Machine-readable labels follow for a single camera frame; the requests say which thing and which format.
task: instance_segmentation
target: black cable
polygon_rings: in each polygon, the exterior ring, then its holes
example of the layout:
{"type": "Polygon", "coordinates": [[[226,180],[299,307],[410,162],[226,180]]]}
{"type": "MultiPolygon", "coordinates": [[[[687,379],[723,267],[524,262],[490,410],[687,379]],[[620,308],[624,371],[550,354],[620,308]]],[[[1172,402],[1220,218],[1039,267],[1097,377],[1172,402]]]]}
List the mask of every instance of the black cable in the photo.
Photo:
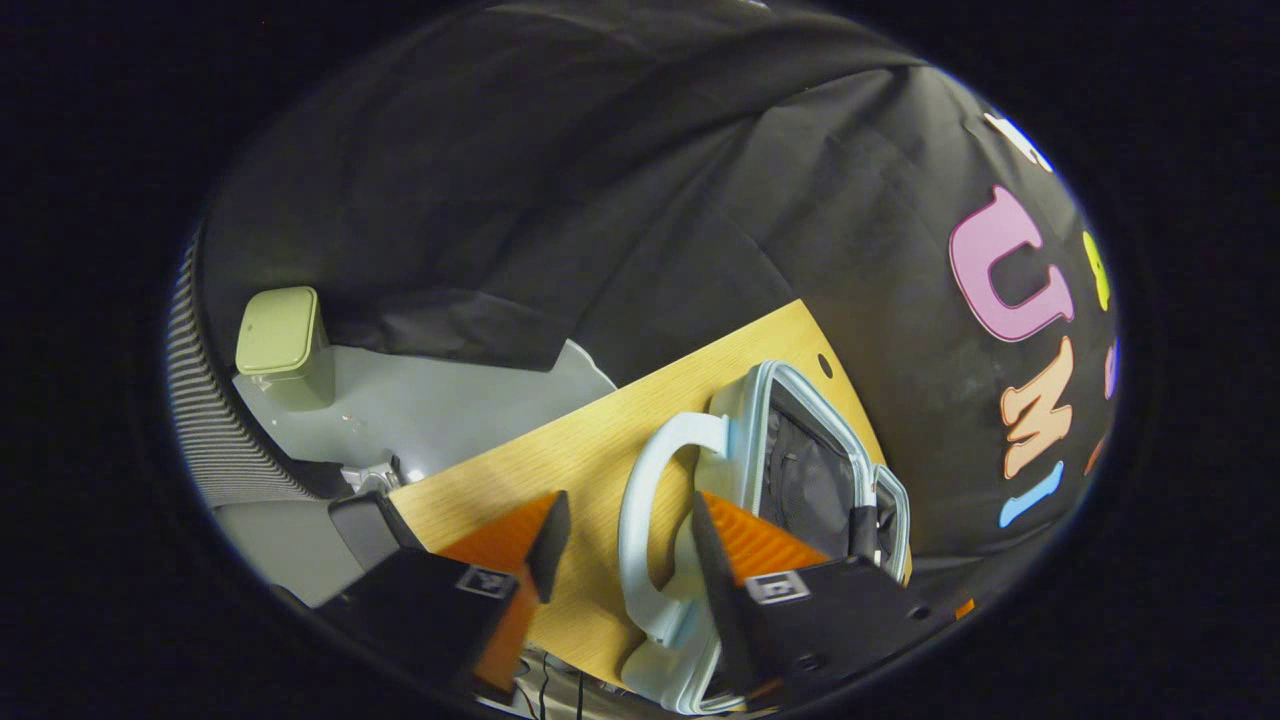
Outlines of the black cable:
{"type": "Polygon", "coordinates": [[[538,714],[534,712],[534,701],[529,700],[529,693],[525,692],[525,688],[520,687],[520,683],[516,683],[516,689],[520,691],[520,694],[525,696],[525,705],[529,706],[529,716],[536,717],[538,714]]]}
{"type": "Polygon", "coordinates": [[[543,651],[543,689],[538,691],[538,720],[547,720],[547,682],[550,679],[547,674],[547,651],[543,651]]]}

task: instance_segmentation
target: orange gripper pad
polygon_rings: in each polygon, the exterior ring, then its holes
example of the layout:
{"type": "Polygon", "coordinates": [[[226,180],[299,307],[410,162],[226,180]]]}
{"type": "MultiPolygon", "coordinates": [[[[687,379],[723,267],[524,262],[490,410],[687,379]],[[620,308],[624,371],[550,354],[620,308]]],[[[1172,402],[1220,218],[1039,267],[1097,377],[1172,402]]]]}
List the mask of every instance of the orange gripper pad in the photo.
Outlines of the orange gripper pad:
{"type": "Polygon", "coordinates": [[[557,495],[547,493],[521,505],[435,555],[499,573],[516,573],[524,568],[529,550],[541,532],[557,495]]]}
{"type": "Polygon", "coordinates": [[[709,492],[699,492],[707,501],[712,523],[733,569],[733,583],[739,587],[755,575],[796,570],[831,560],[773,523],[709,492]]]}
{"type": "Polygon", "coordinates": [[[968,615],[973,609],[974,609],[974,602],[973,598],[970,597],[969,600],[965,601],[964,605],[956,607],[956,620],[968,615]]]}
{"type": "Polygon", "coordinates": [[[529,577],[527,565],[521,564],[516,570],[516,579],[520,582],[516,597],[511,600],[511,606],[498,621],[489,644],[471,670],[476,678],[504,693],[515,692],[516,666],[520,665],[520,653],[525,650],[529,623],[534,619],[534,610],[538,609],[538,591],[534,588],[534,579],[529,577]]]}

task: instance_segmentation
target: pink letter u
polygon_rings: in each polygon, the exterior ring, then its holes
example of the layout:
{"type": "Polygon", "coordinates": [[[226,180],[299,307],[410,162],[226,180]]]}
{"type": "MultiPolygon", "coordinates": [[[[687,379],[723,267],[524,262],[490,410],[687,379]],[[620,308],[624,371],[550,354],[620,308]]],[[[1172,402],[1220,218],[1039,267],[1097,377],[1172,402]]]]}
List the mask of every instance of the pink letter u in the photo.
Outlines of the pink letter u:
{"type": "Polygon", "coordinates": [[[996,200],[951,232],[951,272],[973,314],[1005,342],[1025,340],[1057,318],[1071,322],[1075,307],[1057,265],[1048,266],[1048,283],[1021,305],[1011,307],[996,295],[991,268],[1023,245],[1041,247],[1044,241],[1012,193],[998,184],[991,191],[996,200]]]}

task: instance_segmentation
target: white handle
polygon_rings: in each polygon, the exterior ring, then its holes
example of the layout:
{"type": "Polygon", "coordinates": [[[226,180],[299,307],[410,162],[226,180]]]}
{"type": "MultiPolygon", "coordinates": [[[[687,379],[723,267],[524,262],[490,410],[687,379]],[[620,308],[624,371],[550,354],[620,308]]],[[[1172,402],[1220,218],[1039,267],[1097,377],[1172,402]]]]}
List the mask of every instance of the white handle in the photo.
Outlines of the white handle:
{"type": "Polygon", "coordinates": [[[728,452],[728,418],[681,413],[649,438],[631,468],[622,512],[618,515],[618,574],[627,615],[654,642],[669,647],[685,602],[666,597],[649,580],[649,516],[662,470],[686,445],[700,445],[717,455],[728,452]]]}

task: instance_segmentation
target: orange letter m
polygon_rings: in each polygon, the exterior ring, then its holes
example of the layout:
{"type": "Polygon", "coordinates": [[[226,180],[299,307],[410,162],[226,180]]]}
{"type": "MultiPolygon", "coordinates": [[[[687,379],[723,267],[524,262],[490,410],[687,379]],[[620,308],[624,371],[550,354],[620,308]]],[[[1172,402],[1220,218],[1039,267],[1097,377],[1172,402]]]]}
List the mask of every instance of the orange letter m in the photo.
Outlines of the orange letter m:
{"type": "Polygon", "coordinates": [[[1053,405],[1062,397],[1074,368],[1071,338],[1064,337],[1057,357],[1043,373],[1018,389],[1007,388],[1000,396],[1001,418],[1005,425],[1012,425],[1007,439],[1015,443],[1005,452],[1005,478],[1011,479],[1048,446],[1066,437],[1071,428],[1071,406],[1053,405]]]}

